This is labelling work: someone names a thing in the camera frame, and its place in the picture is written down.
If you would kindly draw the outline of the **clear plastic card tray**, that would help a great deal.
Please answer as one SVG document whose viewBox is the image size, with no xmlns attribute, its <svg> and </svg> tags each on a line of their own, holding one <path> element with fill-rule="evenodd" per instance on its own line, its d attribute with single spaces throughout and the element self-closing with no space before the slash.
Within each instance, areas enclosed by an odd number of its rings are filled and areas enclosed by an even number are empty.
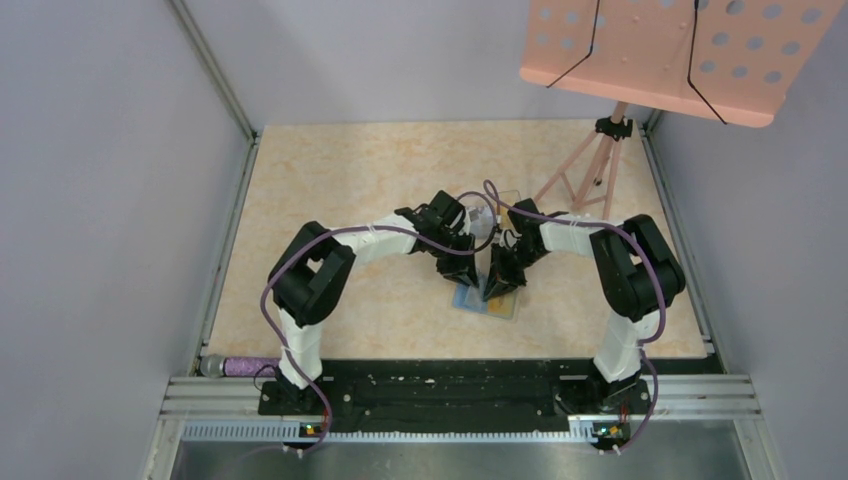
<svg viewBox="0 0 848 480">
<path fill-rule="evenodd" d="M 464 207 L 463 231 L 475 237 L 476 252 L 485 250 L 490 245 L 503 245 L 512 247 L 519 239 L 519 234 L 514 231 L 508 222 L 509 218 L 501 208 L 487 194 L 477 191 L 467 191 L 459 195 L 458 200 Z M 470 229 L 467 220 L 466 209 L 468 207 L 483 207 L 489 210 L 490 224 L 484 229 Z"/>
</svg>

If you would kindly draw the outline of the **purple glitter microphone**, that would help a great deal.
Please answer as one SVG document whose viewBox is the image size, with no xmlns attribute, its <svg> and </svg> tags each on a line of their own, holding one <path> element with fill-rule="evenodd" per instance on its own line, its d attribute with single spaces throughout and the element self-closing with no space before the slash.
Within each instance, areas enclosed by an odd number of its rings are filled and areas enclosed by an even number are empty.
<svg viewBox="0 0 848 480">
<path fill-rule="evenodd" d="M 275 358 L 207 355 L 199 360 L 197 374 L 206 378 L 272 377 L 277 363 Z"/>
</svg>

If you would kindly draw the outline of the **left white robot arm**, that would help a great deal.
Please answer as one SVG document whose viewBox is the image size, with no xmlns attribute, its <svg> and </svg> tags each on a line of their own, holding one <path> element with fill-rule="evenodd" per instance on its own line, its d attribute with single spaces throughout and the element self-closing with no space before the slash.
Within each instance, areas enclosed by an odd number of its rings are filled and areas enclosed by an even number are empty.
<svg viewBox="0 0 848 480">
<path fill-rule="evenodd" d="M 275 374 L 283 401 L 297 413 L 319 404 L 323 323 L 338 306 L 354 269 L 387 257 L 426 253 L 446 280 L 478 282 L 476 236 L 465 206 L 440 190 L 427 203 L 401 207 L 371 223 L 330 229 L 305 223 L 272 267 L 260 310 L 278 336 Z"/>
</svg>

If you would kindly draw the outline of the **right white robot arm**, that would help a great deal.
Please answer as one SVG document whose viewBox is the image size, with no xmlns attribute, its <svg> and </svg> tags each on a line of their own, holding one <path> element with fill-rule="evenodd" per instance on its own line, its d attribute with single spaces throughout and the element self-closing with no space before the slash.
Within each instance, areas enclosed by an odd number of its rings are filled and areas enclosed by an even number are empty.
<svg viewBox="0 0 848 480">
<path fill-rule="evenodd" d="M 639 383 L 644 347 L 662 336 L 667 310 L 686 287 L 682 267 L 646 214 L 614 225 L 565 212 L 547 216 L 524 199 L 510 206 L 508 216 L 517 238 L 492 246 L 483 299 L 525 286 L 526 269 L 550 253 L 593 260 L 611 314 L 583 400 L 600 412 L 614 411 Z"/>
</svg>

